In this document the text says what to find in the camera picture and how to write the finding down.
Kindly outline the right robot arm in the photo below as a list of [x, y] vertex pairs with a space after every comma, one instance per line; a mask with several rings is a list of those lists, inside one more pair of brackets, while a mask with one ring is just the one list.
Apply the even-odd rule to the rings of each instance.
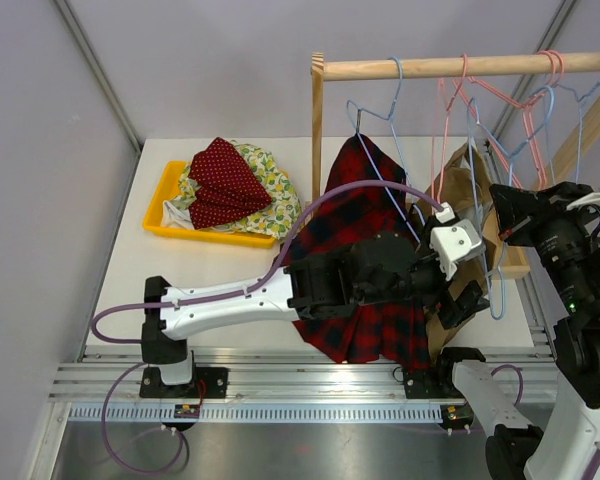
[[566, 316], [554, 327], [557, 396], [546, 428], [521, 415], [475, 348], [451, 347], [425, 377], [464, 397], [487, 437], [494, 479], [600, 478], [600, 193], [561, 182], [530, 191], [493, 184], [499, 237], [538, 254]]

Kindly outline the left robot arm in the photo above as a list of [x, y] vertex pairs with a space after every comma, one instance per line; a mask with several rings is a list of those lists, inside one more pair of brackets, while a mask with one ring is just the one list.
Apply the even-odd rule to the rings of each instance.
[[228, 371], [199, 367], [189, 337], [258, 320], [316, 323], [351, 315], [357, 308], [421, 300], [455, 327], [488, 305], [470, 282], [458, 298], [449, 287], [461, 263], [481, 255], [482, 239], [458, 226], [436, 227], [418, 248], [396, 233], [310, 254], [276, 267], [262, 280], [180, 290], [161, 276], [145, 282], [141, 354], [146, 366], [140, 396], [146, 399], [226, 395]]

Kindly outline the pink hanger with lemon skirt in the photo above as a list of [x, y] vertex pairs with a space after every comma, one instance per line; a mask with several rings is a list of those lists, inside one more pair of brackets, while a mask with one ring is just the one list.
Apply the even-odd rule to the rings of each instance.
[[[463, 84], [466, 79], [469, 79], [470, 83], [474, 83], [479, 85], [484, 90], [490, 92], [495, 95], [497, 98], [505, 101], [508, 105], [513, 106], [514, 108], [521, 108], [523, 103], [518, 100], [514, 100], [511, 96], [504, 94], [502, 91], [495, 88], [493, 85], [485, 82], [483, 80], [477, 79], [475, 76], [470, 76], [467, 74], [469, 68], [469, 56], [466, 53], [461, 55], [463, 60], [463, 65], [461, 68], [461, 74], [458, 78], [453, 78], [451, 83], [453, 84], [454, 91], [449, 94], [446, 89], [446, 82], [443, 77], [439, 77], [437, 80], [437, 94], [436, 94], [436, 103], [434, 108], [434, 135], [431, 141], [431, 194], [432, 197], [441, 202], [442, 197], [442, 189], [445, 182], [445, 173], [444, 173], [444, 161], [447, 159], [447, 145], [449, 138], [449, 125], [450, 125], [450, 117], [451, 111], [453, 109], [453, 105], [458, 96], [461, 97], [463, 102], [468, 105], [469, 100], [466, 96], [466, 92], [463, 89]], [[436, 166], [436, 150], [435, 150], [435, 136], [437, 133], [442, 134], [442, 142], [441, 142], [441, 154], [440, 154], [440, 172], [438, 178], [434, 178], [434, 167]]]

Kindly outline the tan brown skirt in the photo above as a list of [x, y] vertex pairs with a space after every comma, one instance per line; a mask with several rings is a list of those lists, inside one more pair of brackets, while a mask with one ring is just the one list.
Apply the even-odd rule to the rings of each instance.
[[[447, 202], [461, 219], [472, 221], [476, 230], [483, 232], [487, 216], [493, 207], [489, 187], [492, 184], [485, 160], [467, 143], [457, 149], [444, 167], [445, 182], [441, 203]], [[485, 241], [486, 253], [459, 265], [453, 277], [450, 293], [456, 299], [471, 280], [476, 280], [487, 294], [485, 273], [493, 268], [495, 244]], [[434, 363], [458, 332], [475, 318], [476, 314], [461, 325], [445, 330], [436, 316], [425, 313], [428, 350]]]

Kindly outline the lemon print skirt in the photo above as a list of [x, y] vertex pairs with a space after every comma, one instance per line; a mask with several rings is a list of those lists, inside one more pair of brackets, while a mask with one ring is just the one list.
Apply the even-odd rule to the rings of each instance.
[[[287, 174], [277, 167], [271, 152], [249, 143], [226, 141], [238, 150], [272, 198], [272, 203], [268, 207], [229, 224], [239, 229], [235, 233], [260, 234], [276, 240], [284, 239], [302, 210], [299, 197]], [[179, 210], [188, 210], [195, 200], [197, 186], [188, 178], [191, 162], [186, 164], [178, 178], [177, 195], [168, 200]]]

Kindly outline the red white polka-dot skirt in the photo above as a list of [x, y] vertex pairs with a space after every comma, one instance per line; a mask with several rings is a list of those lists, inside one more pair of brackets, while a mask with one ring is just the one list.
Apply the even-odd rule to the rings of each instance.
[[188, 210], [198, 230], [241, 220], [272, 203], [238, 150], [219, 137], [194, 155], [188, 178], [197, 186]]

